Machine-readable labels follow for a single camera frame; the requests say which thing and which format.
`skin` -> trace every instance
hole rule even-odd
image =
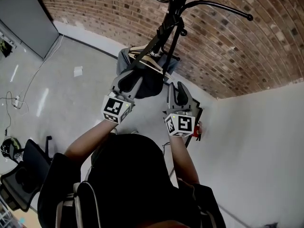
[[[68,147],[65,155],[81,166],[116,126],[116,123],[103,120],[76,139]],[[169,138],[176,176],[188,184],[199,184],[198,174],[183,139],[175,136]],[[187,228],[187,226],[175,220],[166,220],[154,224],[141,224],[137,228]]]

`gray door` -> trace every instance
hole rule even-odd
[[[41,58],[59,36],[38,0],[0,0],[0,20]]]

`forearm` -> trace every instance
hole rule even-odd
[[[81,165],[116,126],[116,123],[103,120],[76,139],[65,155]]]
[[[169,136],[176,177],[188,184],[200,183],[192,159],[181,137]]]

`office chair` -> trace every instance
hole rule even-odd
[[[51,158],[48,156],[46,138],[45,152],[31,139],[25,145],[22,161],[16,168],[0,177],[0,195],[12,210],[27,212],[32,199],[40,191],[48,174]]]

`gray garment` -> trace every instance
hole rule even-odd
[[[130,52],[130,47],[122,49],[119,54],[118,54],[118,60],[117,60],[117,68],[116,68],[116,74],[120,75],[130,64],[130,58],[129,58],[129,52]],[[162,55],[161,58],[158,61],[158,65],[159,66],[163,66],[166,62],[167,59],[167,55]],[[170,63],[168,65],[167,68],[167,72],[168,74],[172,74],[173,71],[175,70],[175,68],[177,67],[179,61],[171,58]],[[146,66],[142,63],[139,63],[137,66],[137,68],[145,68]]]

